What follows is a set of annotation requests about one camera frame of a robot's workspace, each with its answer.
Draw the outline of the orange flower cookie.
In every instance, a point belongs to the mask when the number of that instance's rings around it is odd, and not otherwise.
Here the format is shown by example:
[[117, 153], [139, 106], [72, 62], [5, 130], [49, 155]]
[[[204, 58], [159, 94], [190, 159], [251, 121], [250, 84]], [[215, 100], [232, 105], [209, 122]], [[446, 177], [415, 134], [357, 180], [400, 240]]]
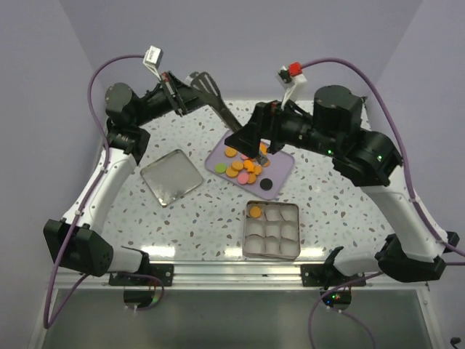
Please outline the orange flower cookie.
[[252, 206], [249, 210], [249, 216], [254, 219], [259, 219], [262, 216], [262, 209], [260, 206]]

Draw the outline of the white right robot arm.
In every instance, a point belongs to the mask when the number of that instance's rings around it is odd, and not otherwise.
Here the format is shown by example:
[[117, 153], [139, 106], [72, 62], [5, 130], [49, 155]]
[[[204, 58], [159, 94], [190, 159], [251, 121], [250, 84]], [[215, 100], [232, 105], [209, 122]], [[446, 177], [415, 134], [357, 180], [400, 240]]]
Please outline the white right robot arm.
[[340, 285], [359, 273], [382, 272], [403, 283], [436, 281], [446, 263], [443, 254], [459, 241], [454, 232], [436, 226], [405, 177], [407, 159], [383, 133], [361, 125], [363, 99], [343, 86], [319, 88], [313, 111], [295, 103], [256, 104], [249, 121], [225, 144], [250, 158], [259, 158], [261, 141], [273, 154], [291, 145], [329, 156], [334, 169], [361, 189], [379, 208], [392, 233], [377, 252], [348, 254], [337, 247], [315, 278]]

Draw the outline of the orange fish cookie middle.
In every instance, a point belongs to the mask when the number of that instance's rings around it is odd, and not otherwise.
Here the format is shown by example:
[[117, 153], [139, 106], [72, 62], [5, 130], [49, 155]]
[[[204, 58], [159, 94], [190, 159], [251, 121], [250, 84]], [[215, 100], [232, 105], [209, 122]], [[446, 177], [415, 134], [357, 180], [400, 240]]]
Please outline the orange fish cookie middle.
[[249, 174], [255, 174], [255, 175], [260, 175], [262, 172], [262, 166], [256, 162], [253, 162], [251, 160], [245, 160], [243, 162], [243, 168], [249, 173]]

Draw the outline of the orange plain cookie bottom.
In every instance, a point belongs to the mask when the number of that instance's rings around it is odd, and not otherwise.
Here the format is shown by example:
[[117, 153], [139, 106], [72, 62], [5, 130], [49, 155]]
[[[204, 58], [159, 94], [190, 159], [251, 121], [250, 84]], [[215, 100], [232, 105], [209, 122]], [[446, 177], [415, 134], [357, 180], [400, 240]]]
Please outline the orange plain cookie bottom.
[[248, 184], [254, 184], [256, 182], [256, 175], [254, 173], [248, 174]]

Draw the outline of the lilac plastic tray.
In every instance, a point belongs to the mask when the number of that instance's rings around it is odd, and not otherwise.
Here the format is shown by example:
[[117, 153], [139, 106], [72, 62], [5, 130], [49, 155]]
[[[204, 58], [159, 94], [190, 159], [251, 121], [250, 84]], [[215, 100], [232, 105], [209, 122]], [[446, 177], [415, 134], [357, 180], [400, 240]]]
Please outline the lilac plastic tray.
[[[258, 196], [264, 200], [273, 200], [278, 196], [278, 192], [285, 184], [288, 176], [291, 174], [292, 170], [294, 169], [295, 159], [289, 153], [284, 151], [280, 151], [275, 154], [268, 153], [266, 157], [270, 160], [270, 165], [268, 167], [262, 166], [261, 174], [256, 176], [256, 182], [254, 184], [245, 184], [240, 185], [237, 181], [237, 177], [230, 178], [225, 173], [218, 174], [215, 172], [214, 167], [218, 163], [226, 164], [227, 168], [231, 167], [231, 163], [234, 161], [242, 161], [251, 160], [256, 162], [254, 159], [250, 159], [247, 156], [244, 156], [242, 153], [237, 151], [237, 155], [233, 158], [229, 158], [225, 155], [225, 148], [228, 147], [225, 145], [225, 138], [230, 135], [229, 132], [226, 132], [219, 142], [213, 147], [209, 155], [206, 157], [204, 161], [205, 168], [213, 173], [214, 175], [218, 176], [219, 178], [239, 187], [240, 189], [244, 189], [245, 191]], [[269, 191], [262, 190], [260, 188], [260, 181], [264, 178], [270, 178], [273, 181], [273, 187]]]

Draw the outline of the black sandwich cookie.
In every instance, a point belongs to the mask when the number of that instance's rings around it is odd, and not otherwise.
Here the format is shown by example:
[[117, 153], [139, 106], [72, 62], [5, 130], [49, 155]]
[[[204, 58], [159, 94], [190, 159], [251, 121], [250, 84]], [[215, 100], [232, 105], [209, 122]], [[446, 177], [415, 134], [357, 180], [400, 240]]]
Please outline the black sandwich cookie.
[[259, 183], [260, 188], [265, 191], [269, 191], [273, 187], [273, 181], [270, 178], [264, 178]]

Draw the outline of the orange round cookie middle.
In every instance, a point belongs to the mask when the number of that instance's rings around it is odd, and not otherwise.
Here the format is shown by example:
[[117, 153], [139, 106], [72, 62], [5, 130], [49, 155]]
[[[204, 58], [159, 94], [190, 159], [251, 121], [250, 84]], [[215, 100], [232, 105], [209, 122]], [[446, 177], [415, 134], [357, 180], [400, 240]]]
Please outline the orange round cookie middle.
[[239, 171], [243, 170], [244, 164], [243, 164], [242, 161], [234, 161], [233, 163], [231, 163], [231, 168], [234, 169], [235, 171], [239, 172]]

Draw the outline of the orange round cookie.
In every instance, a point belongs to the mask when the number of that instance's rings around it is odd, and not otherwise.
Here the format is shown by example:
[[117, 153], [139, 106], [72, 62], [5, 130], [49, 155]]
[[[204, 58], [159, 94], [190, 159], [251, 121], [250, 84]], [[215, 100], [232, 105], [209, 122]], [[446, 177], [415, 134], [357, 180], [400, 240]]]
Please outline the orange round cookie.
[[226, 147], [225, 148], [225, 155], [229, 158], [233, 158], [237, 155], [236, 149], [233, 149], [231, 147]]
[[231, 168], [234, 169], [235, 171], [239, 172], [239, 171], [243, 170], [244, 164], [243, 164], [242, 161], [234, 161], [233, 163], [231, 163]]
[[226, 168], [225, 174], [230, 178], [235, 178], [238, 176], [239, 171], [233, 169], [232, 167]]

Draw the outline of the pink round cookie lower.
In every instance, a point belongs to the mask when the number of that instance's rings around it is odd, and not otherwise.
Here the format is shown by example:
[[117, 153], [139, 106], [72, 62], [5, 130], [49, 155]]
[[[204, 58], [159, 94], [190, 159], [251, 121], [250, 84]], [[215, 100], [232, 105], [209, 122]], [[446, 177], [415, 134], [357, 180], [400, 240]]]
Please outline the pink round cookie lower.
[[237, 176], [237, 181], [240, 185], [245, 185], [248, 183], [248, 179], [249, 179], [249, 175], [248, 173], [246, 172], [241, 172], [238, 176]]

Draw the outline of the orange round cookie top left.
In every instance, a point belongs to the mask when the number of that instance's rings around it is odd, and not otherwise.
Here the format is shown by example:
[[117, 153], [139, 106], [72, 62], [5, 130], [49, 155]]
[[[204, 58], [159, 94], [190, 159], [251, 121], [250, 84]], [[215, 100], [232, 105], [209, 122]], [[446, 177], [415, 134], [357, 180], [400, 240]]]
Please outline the orange round cookie top left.
[[233, 149], [231, 147], [226, 147], [225, 148], [225, 155], [229, 158], [233, 158], [237, 155], [236, 149]]

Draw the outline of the green round cookie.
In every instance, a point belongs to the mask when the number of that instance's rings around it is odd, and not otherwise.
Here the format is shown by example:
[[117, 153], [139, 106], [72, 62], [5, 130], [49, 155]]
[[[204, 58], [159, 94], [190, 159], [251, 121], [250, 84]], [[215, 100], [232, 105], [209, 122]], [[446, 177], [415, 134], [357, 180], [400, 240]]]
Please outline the green round cookie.
[[224, 163], [218, 163], [218, 164], [216, 164], [216, 166], [214, 167], [215, 172], [218, 173], [218, 174], [223, 174], [223, 173], [225, 173], [225, 172], [226, 172], [226, 169], [227, 169], [227, 166], [226, 166], [226, 164], [224, 164]]

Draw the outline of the square cookie tin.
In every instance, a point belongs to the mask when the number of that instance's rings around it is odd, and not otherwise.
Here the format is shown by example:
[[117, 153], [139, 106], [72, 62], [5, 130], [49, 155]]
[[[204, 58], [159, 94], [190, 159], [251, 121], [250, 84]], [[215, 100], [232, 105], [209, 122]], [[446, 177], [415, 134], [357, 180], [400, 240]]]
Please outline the square cookie tin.
[[[260, 206], [262, 216], [249, 216]], [[291, 203], [249, 201], [243, 223], [243, 256], [274, 260], [295, 260], [301, 252], [299, 207]]]

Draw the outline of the silver tin lid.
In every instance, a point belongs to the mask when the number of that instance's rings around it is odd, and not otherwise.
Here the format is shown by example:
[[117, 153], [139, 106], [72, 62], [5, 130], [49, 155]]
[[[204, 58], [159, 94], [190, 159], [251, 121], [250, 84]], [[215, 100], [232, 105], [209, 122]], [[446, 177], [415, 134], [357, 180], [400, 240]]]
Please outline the silver tin lid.
[[203, 183], [201, 173], [180, 149], [140, 170], [140, 175], [162, 207], [167, 207]]

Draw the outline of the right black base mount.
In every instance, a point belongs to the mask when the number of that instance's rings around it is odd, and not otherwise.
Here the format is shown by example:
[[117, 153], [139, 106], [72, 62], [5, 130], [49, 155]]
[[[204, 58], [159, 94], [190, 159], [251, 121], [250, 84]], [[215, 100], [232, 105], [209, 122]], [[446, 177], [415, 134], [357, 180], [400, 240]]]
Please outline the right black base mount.
[[334, 266], [336, 257], [343, 248], [336, 247], [322, 264], [302, 264], [300, 266], [302, 286], [316, 286], [327, 290], [330, 286], [338, 286], [358, 279], [358, 274], [345, 276]]

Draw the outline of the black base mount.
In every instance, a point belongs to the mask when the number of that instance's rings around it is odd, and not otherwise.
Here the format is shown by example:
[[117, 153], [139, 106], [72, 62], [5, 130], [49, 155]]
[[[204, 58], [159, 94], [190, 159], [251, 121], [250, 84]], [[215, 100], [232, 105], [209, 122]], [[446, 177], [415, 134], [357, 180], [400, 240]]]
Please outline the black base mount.
[[358, 274], [345, 276], [334, 266], [336, 257], [343, 248], [336, 247], [322, 264], [302, 264], [300, 266], [302, 286], [316, 286], [327, 290], [330, 286], [338, 286], [358, 279]]
[[110, 286], [172, 286], [174, 265], [170, 263], [150, 264], [146, 271], [137, 271], [135, 276], [126, 272], [111, 273], [108, 284]]

